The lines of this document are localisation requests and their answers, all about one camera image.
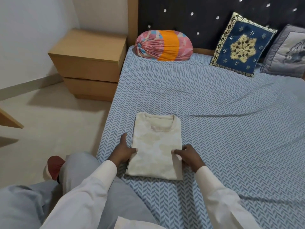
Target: sleeve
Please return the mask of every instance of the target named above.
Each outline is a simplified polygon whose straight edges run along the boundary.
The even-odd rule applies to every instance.
[[[116,173],[117,168],[112,161],[103,162],[58,201],[41,228],[97,229]]]
[[[240,205],[238,194],[224,187],[208,167],[198,169],[195,179],[214,229],[260,228],[254,217]]]

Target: gold flower embroidery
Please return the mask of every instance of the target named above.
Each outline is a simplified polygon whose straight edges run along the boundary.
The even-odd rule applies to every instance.
[[[249,57],[255,55],[255,43],[256,38],[249,38],[243,34],[236,42],[230,45],[231,59],[239,59],[245,63]]]

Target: red shoe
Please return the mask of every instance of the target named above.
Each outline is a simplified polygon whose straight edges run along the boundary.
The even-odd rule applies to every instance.
[[[59,156],[52,156],[48,159],[45,171],[49,178],[57,181],[60,168],[66,161]]]

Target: nightstand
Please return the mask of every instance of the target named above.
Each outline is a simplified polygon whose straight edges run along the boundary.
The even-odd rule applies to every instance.
[[[126,56],[126,36],[73,29],[48,54],[76,98],[112,101]]]

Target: leg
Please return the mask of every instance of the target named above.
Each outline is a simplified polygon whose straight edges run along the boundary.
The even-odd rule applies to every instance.
[[[51,200],[61,187],[56,181],[0,189],[0,224],[2,229],[38,229],[45,220]]]
[[[71,154],[59,173],[59,182],[63,193],[81,184],[100,163],[89,153]],[[118,216],[130,220],[146,221],[157,224],[157,221],[135,192],[121,179],[115,178],[109,191],[98,229],[112,229]]]

